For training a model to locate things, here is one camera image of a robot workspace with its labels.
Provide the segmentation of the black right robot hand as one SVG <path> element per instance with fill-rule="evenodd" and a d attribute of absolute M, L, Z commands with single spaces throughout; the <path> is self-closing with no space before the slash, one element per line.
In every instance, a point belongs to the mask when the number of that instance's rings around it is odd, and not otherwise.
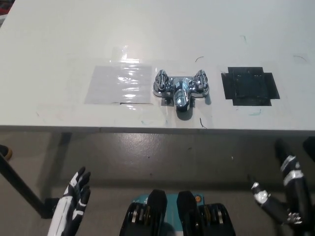
<path fill-rule="evenodd" d="M 315 212 L 301 165 L 288 144 L 275 141 L 275 154 L 283 176 L 286 202 L 273 197 L 256 179 L 248 175 L 256 204 L 276 223 L 288 225 L 295 236 L 315 234 Z"/>

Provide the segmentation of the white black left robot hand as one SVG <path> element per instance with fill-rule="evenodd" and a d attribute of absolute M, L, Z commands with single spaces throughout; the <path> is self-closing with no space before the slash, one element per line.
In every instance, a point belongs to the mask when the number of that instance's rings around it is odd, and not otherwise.
<path fill-rule="evenodd" d="M 49 227 L 49 236 L 75 236 L 82 222 L 91 190 L 90 172 L 80 168 L 59 199 Z"/>

